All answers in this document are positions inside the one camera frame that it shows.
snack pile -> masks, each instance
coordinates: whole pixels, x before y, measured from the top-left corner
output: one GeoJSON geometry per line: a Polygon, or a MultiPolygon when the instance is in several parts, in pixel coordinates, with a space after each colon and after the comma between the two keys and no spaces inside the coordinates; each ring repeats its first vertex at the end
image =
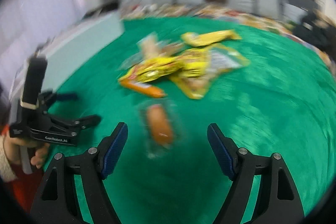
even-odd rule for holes
{"type": "Polygon", "coordinates": [[[193,48],[183,51],[182,42],[159,42],[155,33],[139,41],[137,44],[141,52],[131,56],[120,66],[120,69],[129,69],[118,79],[120,85],[160,98],[166,95],[164,91],[148,82],[166,76],[187,97],[202,99],[219,75],[250,64],[235,49],[218,43],[225,39],[240,40],[241,37],[234,30],[201,35],[185,33],[181,38],[193,48]]]}

blue gripper pad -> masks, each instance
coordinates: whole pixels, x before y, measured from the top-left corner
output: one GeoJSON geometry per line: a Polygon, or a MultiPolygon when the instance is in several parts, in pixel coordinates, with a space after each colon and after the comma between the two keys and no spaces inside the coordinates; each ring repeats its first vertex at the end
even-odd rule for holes
{"type": "Polygon", "coordinates": [[[238,149],[238,147],[235,145],[232,139],[226,138],[223,135],[223,133],[215,123],[209,125],[207,135],[209,144],[212,148],[213,153],[216,156],[216,159],[223,174],[233,181],[236,177],[236,165],[238,163],[238,158],[236,157],[236,153],[234,150],[238,149]],[[226,139],[228,139],[229,142],[228,148],[224,145],[226,139]]]}
{"type": "Polygon", "coordinates": [[[127,124],[123,122],[118,123],[117,127],[115,128],[111,136],[107,137],[112,138],[113,141],[104,155],[102,163],[103,166],[100,172],[100,176],[103,180],[106,179],[108,175],[112,174],[119,160],[121,152],[123,151],[127,137],[128,137],[128,127],[127,124]]]}

black handle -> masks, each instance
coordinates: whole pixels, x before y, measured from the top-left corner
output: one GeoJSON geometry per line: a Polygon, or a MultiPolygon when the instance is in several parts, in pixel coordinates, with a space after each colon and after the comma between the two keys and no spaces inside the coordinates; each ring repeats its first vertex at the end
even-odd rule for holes
{"type": "Polygon", "coordinates": [[[45,71],[48,62],[44,57],[32,57],[29,61],[25,85],[22,92],[22,101],[35,105],[41,92],[45,71]]]}
{"type": "Polygon", "coordinates": [[[20,146],[20,156],[22,170],[25,174],[29,175],[34,173],[37,168],[35,165],[31,165],[30,160],[35,156],[36,148],[28,148],[26,146],[20,146]]]}

green cloth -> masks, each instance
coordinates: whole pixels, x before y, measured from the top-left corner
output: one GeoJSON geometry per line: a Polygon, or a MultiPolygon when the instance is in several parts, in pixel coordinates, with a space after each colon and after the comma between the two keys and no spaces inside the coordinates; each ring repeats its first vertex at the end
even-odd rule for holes
{"type": "MultiPolygon", "coordinates": [[[[53,146],[66,156],[83,153],[126,122],[129,136],[120,160],[105,181],[123,224],[212,223],[231,182],[220,170],[207,141],[207,126],[217,123],[239,147],[256,155],[280,153],[295,180],[307,214],[335,174],[336,89],[315,52],[279,35],[234,22],[200,18],[125,21],[125,33],[76,71],[59,92],[76,91],[81,100],[56,104],[63,117],[99,114],[94,130],[83,131],[77,147],[53,146]],[[187,98],[172,82],[159,80],[177,105],[185,138],[163,157],[147,158],[138,105],[148,98],[117,83],[119,65],[138,52],[136,42],[155,31],[177,41],[185,32],[234,29],[243,40],[224,42],[251,61],[247,68],[221,75],[202,100],[187,98]]],[[[80,207],[92,222],[80,176],[80,207]]],[[[250,220],[260,178],[255,177],[243,217],[250,220]]]]}

human hand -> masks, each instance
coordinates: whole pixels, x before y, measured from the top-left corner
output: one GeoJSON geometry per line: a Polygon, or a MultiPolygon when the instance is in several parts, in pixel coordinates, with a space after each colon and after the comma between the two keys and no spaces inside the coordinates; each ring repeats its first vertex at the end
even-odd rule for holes
{"type": "Polygon", "coordinates": [[[46,160],[50,144],[28,138],[11,138],[9,131],[7,131],[4,140],[4,150],[10,164],[21,164],[20,146],[36,148],[35,156],[31,158],[30,163],[40,169],[46,160]]]}

